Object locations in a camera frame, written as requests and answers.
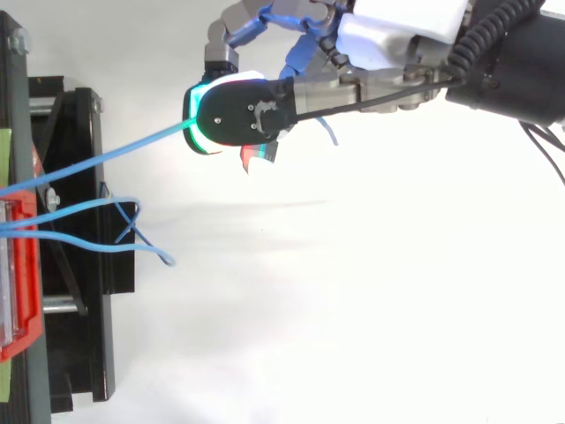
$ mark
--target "white backdrop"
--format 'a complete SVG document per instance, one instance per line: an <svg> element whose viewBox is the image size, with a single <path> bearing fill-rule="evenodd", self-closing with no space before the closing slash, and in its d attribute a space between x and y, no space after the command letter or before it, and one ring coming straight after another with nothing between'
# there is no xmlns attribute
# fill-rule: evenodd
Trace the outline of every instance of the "white backdrop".
<svg viewBox="0 0 565 424"><path fill-rule="evenodd" d="M110 150L179 122L229 4L0 8L32 33L30 73L105 99ZM297 37L270 29L242 70L276 77ZM117 392L56 423L565 421L565 189L518 124L443 101L330 123L339 148L303 124L251 178L182 136L106 165L178 266L136 257L112 304Z"/></svg>

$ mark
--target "green label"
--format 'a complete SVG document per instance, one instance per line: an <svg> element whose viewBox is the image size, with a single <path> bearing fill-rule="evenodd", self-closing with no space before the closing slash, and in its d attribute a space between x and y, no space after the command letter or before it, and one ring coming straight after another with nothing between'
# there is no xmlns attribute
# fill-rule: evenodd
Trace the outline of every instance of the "green label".
<svg viewBox="0 0 565 424"><path fill-rule="evenodd" d="M0 364L0 404L10 400L11 360Z"/></svg>
<svg viewBox="0 0 565 424"><path fill-rule="evenodd" d="M10 175L11 130L0 130L0 187L8 185Z"/></svg>

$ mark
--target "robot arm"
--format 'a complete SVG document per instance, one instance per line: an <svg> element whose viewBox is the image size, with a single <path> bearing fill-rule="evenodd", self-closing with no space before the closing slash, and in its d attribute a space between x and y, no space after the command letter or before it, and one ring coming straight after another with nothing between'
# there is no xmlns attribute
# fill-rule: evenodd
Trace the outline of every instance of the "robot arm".
<svg viewBox="0 0 565 424"><path fill-rule="evenodd" d="M434 2L443 4L442 13ZM242 0L231 6L208 32L199 87L215 81L214 87L200 97L198 113L190 110L192 90L185 99L185 117L198 116L198 130L185 132L189 145L197 131L218 144L266 145L301 120L414 110L443 87L451 88L448 100L476 109L543 126L565 120L565 43L554 42L565 36L565 20L539 14L544 0L390 3ZM287 56L282 79L229 82L238 68L235 48L269 22L305 33Z"/></svg>

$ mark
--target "red clip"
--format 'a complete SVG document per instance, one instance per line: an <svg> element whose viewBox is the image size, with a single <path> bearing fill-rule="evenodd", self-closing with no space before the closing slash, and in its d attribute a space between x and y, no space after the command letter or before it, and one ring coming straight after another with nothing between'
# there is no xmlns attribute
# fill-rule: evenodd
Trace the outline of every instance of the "red clip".
<svg viewBox="0 0 565 424"><path fill-rule="evenodd" d="M29 219L37 216L34 192L18 192L0 201L11 203L11 219ZM13 260L16 280L18 331L13 342L0 347L0 362L7 361L31 346L43 332L41 310L41 280L39 274L39 243L32 238L13 240Z"/></svg>

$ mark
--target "blue wire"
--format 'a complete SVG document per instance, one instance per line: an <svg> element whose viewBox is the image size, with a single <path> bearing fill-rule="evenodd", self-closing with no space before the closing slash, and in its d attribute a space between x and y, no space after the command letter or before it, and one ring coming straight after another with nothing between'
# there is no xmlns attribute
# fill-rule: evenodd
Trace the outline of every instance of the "blue wire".
<svg viewBox="0 0 565 424"><path fill-rule="evenodd" d="M117 236L116 240L114 240L115 244L118 244L120 241L122 241L122 239L127 235L127 233L130 232L133 228L135 228L135 223L138 220L140 213L141 213L141 205L138 205L138 210L135 212L135 215L133 216L132 220L130 220L129 217L128 219L125 220L128 223L127 227L125 227L125 229L120 233L120 235Z"/></svg>
<svg viewBox="0 0 565 424"><path fill-rule="evenodd" d="M0 223L0 231L17 230L18 228L33 227L41 223L50 223L57 219L64 218L69 215L77 214L84 210L99 208L101 206L111 205L112 203L135 203L139 207L139 200L135 197L113 197L108 199L98 199L95 201L85 201L79 205L70 206L69 208L60 209L57 212L51 212L41 216L29 219L20 219L19 221L10 221Z"/></svg>
<svg viewBox="0 0 565 424"><path fill-rule="evenodd" d="M106 191L108 192L108 195L110 196L111 199L115 199L115 197L112 196L112 192L110 191L110 189L108 188L108 185L106 183L102 183L101 187L100 187L100 197L103 196L104 193L104 189L106 189ZM130 220L130 217L125 213L124 209L122 208L122 205L120 205L119 202L115 202L116 208L119 211L119 213L122 215L122 217L124 218L124 220L127 223L133 223L132 226L132 230L133 232L135 232L137 234L137 236L148 246L153 247L153 245L151 244L151 242L141 233L141 231L138 229L137 226L135 226L135 219L132 221ZM122 241L122 238L118 238L116 240L115 243L119 243L120 241ZM165 264L165 265L169 265L169 263L167 262L167 259L164 258L163 256L160 256L161 261Z"/></svg>
<svg viewBox="0 0 565 424"><path fill-rule="evenodd" d="M55 172L50 172L49 174L42 175L41 177L38 178L30 179L28 181L24 181L14 185L9 185L5 188L0 189L0 198L19 192L21 190L28 190L30 188L42 186L52 181L69 177L70 175L76 174L77 172L81 172L82 170L93 168L96 165L114 159L121 155L128 154L139 148L143 148L151 143L155 143L158 140L164 139L165 137L169 137L174 133L178 133L179 131L183 131L185 128L188 128L190 125L194 124L195 120L196 119L189 119L181 124L171 126L171 128L167 128L166 130L159 131L144 139L134 141L133 143L128 144L127 146L123 146L122 148L117 148L116 150L112 150L111 152L105 153L103 155L91 157L90 159L86 159L83 162L75 163L72 166L63 168L62 170L56 170Z"/></svg>
<svg viewBox="0 0 565 424"><path fill-rule="evenodd" d="M103 254L119 254L122 252L130 251L144 251L151 252L153 254L158 254L162 258L165 258L167 265L173 267L176 265L175 260L167 254L165 251L154 247L154 246L143 246L143 245L97 245L95 243L90 243L81 238L76 238L68 234L62 234L60 232L52 231L0 231L0 238L5 239L44 239L44 240L56 240L69 245L74 245L80 247L81 249L90 250L92 252L100 252Z"/></svg>
<svg viewBox="0 0 565 424"><path fill-rule="evenodd" d="M332 127L328 124L328 121L326 121L326 119L324 119L323 117L318 117L316 119L321 124L321 126L326 128L326 131L329 133L329 136L331 137L331 139L334 143L334 146L339 147L339 142L337 141L337 137L335 136L335 132L334 132L334 130L332 130Z"/></svg>

